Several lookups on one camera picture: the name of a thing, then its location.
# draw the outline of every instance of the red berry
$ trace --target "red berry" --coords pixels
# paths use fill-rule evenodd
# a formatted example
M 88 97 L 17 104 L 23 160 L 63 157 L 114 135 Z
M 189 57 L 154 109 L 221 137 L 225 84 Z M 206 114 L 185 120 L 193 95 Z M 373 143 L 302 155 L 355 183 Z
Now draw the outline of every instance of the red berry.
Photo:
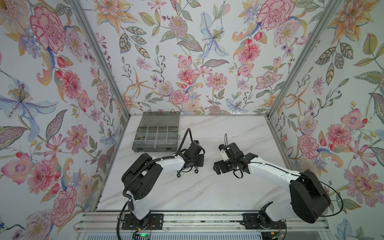
M 60 71 L 60 70 L 56 71 L 56 78 L 57 79 L 60 79 L 62 76 L 63 76 L 63 72 L 62 71 Z
M 335 147 L 333 144 L 330 144 L 330 145 L 329 145 L 329 148 L 330 148 L 332 151 L 336 151 L 336 147 Z

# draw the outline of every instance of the floral wallpaper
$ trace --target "floral wallpaper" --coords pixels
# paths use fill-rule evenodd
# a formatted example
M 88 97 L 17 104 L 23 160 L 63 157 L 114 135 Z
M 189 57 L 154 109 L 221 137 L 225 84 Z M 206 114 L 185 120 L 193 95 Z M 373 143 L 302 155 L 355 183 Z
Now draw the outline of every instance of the floral wallpaper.
M 326 0 L 88 0 L 131 113 L 266 113 Z
M 384 238 L 383 10 L 344 0 L 272 117 L 290 164 L 340 193 L 327 218 L 340 240 Z M 325 190 L 331 215 L 341 200 Z
M 77 24 L 66 0 L 0 0 L 0 239 L 71 239 L 117 151 L 126 116 Z

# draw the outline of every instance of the black cable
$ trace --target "black cable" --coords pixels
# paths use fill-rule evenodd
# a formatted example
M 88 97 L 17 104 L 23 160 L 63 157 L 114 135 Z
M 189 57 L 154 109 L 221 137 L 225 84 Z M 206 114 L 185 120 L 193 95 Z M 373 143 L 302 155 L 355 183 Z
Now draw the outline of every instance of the black cable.
M 236 174 L 235 174 L 235 170 L 233 171 L 233 174 L 235 175 L 235 177 L 237 177 L 238 179 L 241 179 L 243 178 L 243 171 L 240 170 L 240 173 L 241 173 L 241 177 L 238 177 Z
M 335 214 L 332 214 L 332 215 L 326 215 L 326 216 L 324 216 L 324 215 L 320 215 L 320 217 L 331 217 L 331 216 L 335 216 L 335 215 L 339 214 L 339 213 L 343 210 L 344 202 L 343 202 L 343 199 L 342 199 L 341 196 L 340 196 L 340 193 L 338 193 L 338 192 L 337 192 L 333 187 L 331 187 L 330 185 L 328 185 L 328 184 L 326 184 L 326 183 L 324 183 L 324 182 L 322 182 L 322 181 L 320 181 L 320 180 L 316 180 L 316 179 L 313 179 L 313 178 L 310 178 L 310 177 L 307 177 L 307 176 L 304 176 L 304 175 L 297 175 L 297 174 L 293 174 L 293 173 L 291 173 L 291 172 L 287 172 L 287 171 L 284 170 L 284 169 L 281 169 L 281 168 L 279 168 L 279 167 L 276 167 L 276 166 L 271 165 L 271 164 L 268 164 L 268 163 L 262 163 L 262 162 L 255 162 L 255 163 L 265 164 L 265 165 L 268 165 L 268 166 L 271 166 L 271 167 L 280 169 L 280 170 L 283 171 L 283 172 L 289 173 L 289 174 L 294 175 L 294 176 L 297 176 L 297 177 L 308 178 L 308 179 L 311 179 L 311 180 L 320 182 L 320 183 L 322 183 L 322 184 L 328 186 L 328 187 L 329 187 L 330 189 L 332 189 L 335 193 L 337 193 L 337 195 L 339 196 L 339 198 L 340 198 L 340 200 L 341 200 L 341 208 L 340 208 L 340 210 L 339 210 L 337 213 L 335 213 Z

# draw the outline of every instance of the white marble surface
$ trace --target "white marble surface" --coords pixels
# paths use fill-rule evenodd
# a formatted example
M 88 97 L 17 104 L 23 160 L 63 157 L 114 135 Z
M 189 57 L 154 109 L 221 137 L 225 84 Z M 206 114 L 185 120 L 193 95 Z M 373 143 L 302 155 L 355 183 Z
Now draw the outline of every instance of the white marble surface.
M 121 210 L 126 198 L 121 177 L 142 154 L 133 152 L 132 144 L 141 116 L 132 116 L 124 134 L 116 160 L 100 198 L 97 210 Z M 199 173 L 162 173 L 147 198 L 151 210 L 257 210 L 270 201 L 288 198 L 288 193 L 259 176 L 244 173 L 237 179 L 232 172 L 217 175 L 213 163 L 220 161 L 218 146 L 228 134 L 244 154 L 252 152 L 264 160 L 284 167 L 272 134 L 261 116 L 180 116 L 179 135 L 182 139 L 191 128 L 194 140 L 205 149 L 204 167 Z M 189 137 L 184 148 L 189 147 Z M 150 156 L 169 156 L 171 152 L 150 152 Z

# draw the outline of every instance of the black mounting plate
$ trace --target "black mounting plate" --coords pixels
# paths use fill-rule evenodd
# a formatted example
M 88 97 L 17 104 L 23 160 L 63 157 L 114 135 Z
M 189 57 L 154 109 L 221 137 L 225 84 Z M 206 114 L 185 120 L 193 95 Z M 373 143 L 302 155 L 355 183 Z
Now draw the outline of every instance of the black mounting plate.
M 245 229 L 265 229 L 262 226 L 260 226 L 260 221 L 257 218 L 259 214 L 254 213 L 254 214 L 243 214 L 243 223 L 245 226 Z M 277 222 L 272 222 L 272 226 L 268 229 L 280 229 L 283 230 L 286 228 L 285 222 L 279 221 Z
M 163 218 L 164 214 L 151 214 L 149 221 L 152 221 L 152 230 L 162 230 L 163 229 Z M 137 230 L 138 226 L 135 220 L 133 219 L 132 214 L 126 214 L 124 216 L 124 221 L 121 226 L 122 230 Z

